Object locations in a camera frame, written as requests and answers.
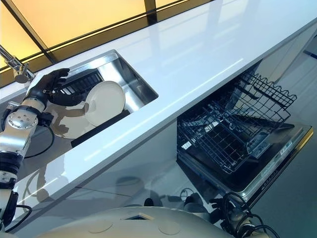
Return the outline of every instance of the dishwasher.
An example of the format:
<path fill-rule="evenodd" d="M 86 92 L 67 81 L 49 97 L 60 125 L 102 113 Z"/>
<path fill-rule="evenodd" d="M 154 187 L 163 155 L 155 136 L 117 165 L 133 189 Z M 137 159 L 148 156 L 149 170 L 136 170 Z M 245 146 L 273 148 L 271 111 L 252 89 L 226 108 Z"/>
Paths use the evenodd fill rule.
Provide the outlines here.
<path fill-rule="evenodd" d="M 253 205 L 313 133 L 289 122 L 296 99 L 254 69 L 243 72 L 178 117 L 178 160 Z"/>

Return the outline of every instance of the dish rack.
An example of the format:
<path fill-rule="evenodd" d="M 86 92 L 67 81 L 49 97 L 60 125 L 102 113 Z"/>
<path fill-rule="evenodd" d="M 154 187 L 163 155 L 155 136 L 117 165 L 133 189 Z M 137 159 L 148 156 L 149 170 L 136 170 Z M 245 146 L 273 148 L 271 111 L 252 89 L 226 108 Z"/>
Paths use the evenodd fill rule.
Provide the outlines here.
<path fill-rule="evenodd" d="M 83 100 L 85 100 L 90 90 L 103 81 L 98 70 L 88 69 L 78 75 L 69 77 L 66 83 L 56 88 L 55 91 L 68 95 L 78 93 L 82 95 Z"/>
<path fill-rule="evenodd" d="M 270 147 L 265 139 L 290 114 L 297 99 L 253 72 L 244 72 L 178 118 L 179 142 L 205 152 L 226 173 Z"/>

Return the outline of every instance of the stainless steel sink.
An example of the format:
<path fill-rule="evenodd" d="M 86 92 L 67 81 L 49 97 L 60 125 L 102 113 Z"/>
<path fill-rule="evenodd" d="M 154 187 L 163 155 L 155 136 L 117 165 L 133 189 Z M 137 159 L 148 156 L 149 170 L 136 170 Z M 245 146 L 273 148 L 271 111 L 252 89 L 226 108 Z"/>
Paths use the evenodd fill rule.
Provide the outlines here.
<path fill-rule="evenodd" d="M 125 93 L 125 109 L 129 113 L 139 110 L 158 97 L 157 93 L 115 50 L 71 67 L 64 93 L 71 94 L 76 91 L 72 85 L 79 80 L 84 83 L 82 87 L 88 88 L 87 92 L 102 80 L 117 82 Z"/>
<path fill-rule="evenodd" d="M 66 94 L 81 91 L 83 96 L 87 96 L 89 91 L 96 84 L 108 80 L 115 81 L 122 87 L 126 98 L 124 110 L 128 111 L 130 114 L 158 97 L 157 93 L 115 50 L 111 50 L 70 67 L 67 81 L 59 88 L 59 90 Z M 25 92 L 8 99 L 8 101 L 22 102 L 24 96 Z M 4 111 L 8 101 L 0 104 L 0 113 Z M 22 179 L 26 177 L 30 173 L 44 167 L 50 161 L 72 149 L 72 141 L 72 139 L 55 136 L 52 148 L 42 155 L 23 161 L 18 173 L 18 178 Z M 38 126 L 32 137 L 31 146 L 27 155 L 33 155 L 42 151 L 50 144 L 50 142 L 51 135 L 48 130 Z"/>

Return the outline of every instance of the faucet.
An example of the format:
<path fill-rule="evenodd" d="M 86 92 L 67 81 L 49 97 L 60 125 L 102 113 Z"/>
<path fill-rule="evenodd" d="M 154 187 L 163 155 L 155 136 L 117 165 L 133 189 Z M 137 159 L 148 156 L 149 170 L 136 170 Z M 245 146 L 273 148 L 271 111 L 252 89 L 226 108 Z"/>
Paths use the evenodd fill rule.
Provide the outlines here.
<path fill-rule="evenodd" d="M 4 58 L 4 62 L 13 69 L 13 76 L 16 82 L 26 83 L 35 77 L 34 73 L 28 69 L 29 63 L 23 64 L 17 57 L 6 51 L 2 45 L 0 45 L 0 55 Z"/>

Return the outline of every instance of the kitchen counter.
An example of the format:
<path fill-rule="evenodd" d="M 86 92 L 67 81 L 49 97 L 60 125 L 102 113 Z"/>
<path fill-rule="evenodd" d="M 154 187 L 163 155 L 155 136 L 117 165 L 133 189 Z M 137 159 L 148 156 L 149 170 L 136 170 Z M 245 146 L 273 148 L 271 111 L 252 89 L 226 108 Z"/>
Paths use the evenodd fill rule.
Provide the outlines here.
<path fill-rule="evenodd" d="M 39 172 L 20 180 L 15 187 L 18 203 L 49 209 L 79 183 L 316 22 L 317 1 L 215 0 L 40 71 L 31 86 L 55 69 L 115 49 L 158 98 L 48 163 L 43 168 L 45 183 L 37 183 Z M 1 98 L 21 88 L 11 84 L 1 89 Z M 39 190 L 46 192 L 39 197 Z M 16 217 L 22 213 L 18 209 Z"/>

